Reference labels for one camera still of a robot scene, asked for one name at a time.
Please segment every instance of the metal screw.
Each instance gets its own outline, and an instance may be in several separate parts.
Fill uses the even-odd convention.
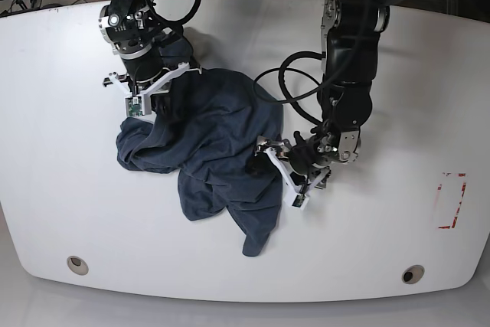
[[[112,26],[115,26],[119,23],[119,16],[118,15],[111,15],[109,18],[109,24]]]

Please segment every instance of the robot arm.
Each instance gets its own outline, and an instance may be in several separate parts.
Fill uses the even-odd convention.
[[[154,0],[111,0],[100,12],[99,28],[104,39],[121,57],[127,73],[111,73],[104,86],[117,85],[126,99],[127,116],[152,113],[152,96],[167,94],[171,81],[189,70],[201,70],[191,57],[165,59],[161,50],[183,40],[182,25],[192,18],[201,0],[180,21],[168,21],[153,8]]]
[[[304,208],[308,192],[315,186],[325,187],[333,162],[355,161],[361,147],[361,127],[372,111],[370,90],[377,73],[377,48],[386,29],[389,6],[401,0],[325,0],[322,19],[322,54],[308,51],[286,59],[279,71],[279,85],[286,96],[284,103],[316,124],[312,136],[303,139],[295,132],[296,144],[280,145],[260,137],[257,153],[266,152],[274,165],[289,172],[288,194],[284,201]],[[319,87],[292,98],[284,82],[286,68],[299,58],[322,60],[323,79]],[[322,107],[322,121],[306,113],[297,102],[316,93]]]

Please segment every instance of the white table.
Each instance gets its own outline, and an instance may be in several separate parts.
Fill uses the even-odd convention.
[[[177,18],[192,1],[159,0],[157,10]],[[283,208],[263,254],[246,258],[244,235],[226,212],[185,219],[176,174],[127,172],[116,162],[123,100],[101,82],[124,70],[99,33],[102,6],[0,20],[0,201],[31,275],[247,302],[377,298],[471,279],[490,231],[490,25],[393,8],[361,157],[335,166],[304,212]],[[321,13],[322,0],[203,0],[189,26],[206,34],[197,43],[205,67],[255,77],[295,51],[318,51]],[[298,66],[319,77],[318,63]],[[263,84],[280,96],[275,77]],[[313,98],[304,105],[319,114]],[[285,137],[309,128],[286,107]],[[452,220],[463,179],[443,172],[468,182],[454,229],[438,227]],[[441,183],[448,191],[435,205]],[[83,258],[89,273],[72,273],[69,256]],[[402,273],[414,264],[426,274],[406,285]]]

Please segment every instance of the red marking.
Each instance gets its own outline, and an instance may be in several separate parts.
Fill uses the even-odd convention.
[[[461,201],[459,201],[459,206],[458,206],[458,209],[456,210],[456,215],[454,216],[454,221],[452,222],[452,228],[453,229],[456,227],[456,222],[458,221],[459,210],[461,209],[462,198],[465,196],[465,191],[466,191],[466,181],[464,181],[462,183],[462,187],[461,187]]]
[[[443,175],[445,175],[447,177],[447,176],[450,176],[451,173],[450,172],[448,172],[448,173],[445,173],[444,172]],[[466,173],[461,172],[461,173],[458,174],[458,176],[460,178],[461,177],[466,177]],[[434,207],[436,206],[437,201],[439,199],[439,193],[441,191],[441,188],[442,188],[442,185],[439,184],[439,187],[437,188],[436,203],[434,204]],[[459,201],[459,206],[458,206],[458,209],[456,210],[456,214],[454,215],[454,220],[452,221],[452,225],[451,226],[441,226],[441,227],[439,227],[439,229],[451,229],[451,228],[454,229],[456,227],[456,222],[458,221],[459,210],[461,209],[462,199],[465,196],[465,192],[466,192],[466,181],[464,181],[462,183],[462,187],[461,187],[461,200]]]

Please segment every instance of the cloth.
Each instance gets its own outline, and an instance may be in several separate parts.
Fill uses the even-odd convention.
[[[246,165],[257,136],[280,135],[282,106],[258,100],[250,78],[223,69],[185,73],[172,81],[170,94],[171,112],[157,109],[155,124],[135,118],[122,123],[119,163],[161,174],[179,168],[178,193],[187,219],[227,208],[246,234],[243,254],[259,255],[276,226],[283,181],[276,170],[250,174]]]

